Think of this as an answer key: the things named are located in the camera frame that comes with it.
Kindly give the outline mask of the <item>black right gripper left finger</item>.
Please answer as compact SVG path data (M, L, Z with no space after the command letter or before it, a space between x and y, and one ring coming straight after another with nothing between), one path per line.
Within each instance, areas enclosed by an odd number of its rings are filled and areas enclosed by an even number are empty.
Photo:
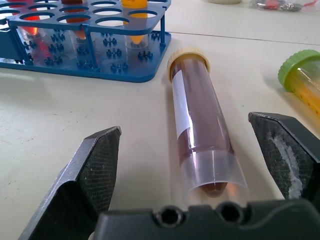
M118 166L119 126L86 137L22 231L21 240L87 240L109 209Z

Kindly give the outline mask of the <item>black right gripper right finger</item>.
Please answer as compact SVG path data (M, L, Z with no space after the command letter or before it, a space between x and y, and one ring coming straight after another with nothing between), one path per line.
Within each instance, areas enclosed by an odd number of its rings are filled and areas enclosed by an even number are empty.
M285 199L320 199L320 140L296 118L250 112L267 169Z

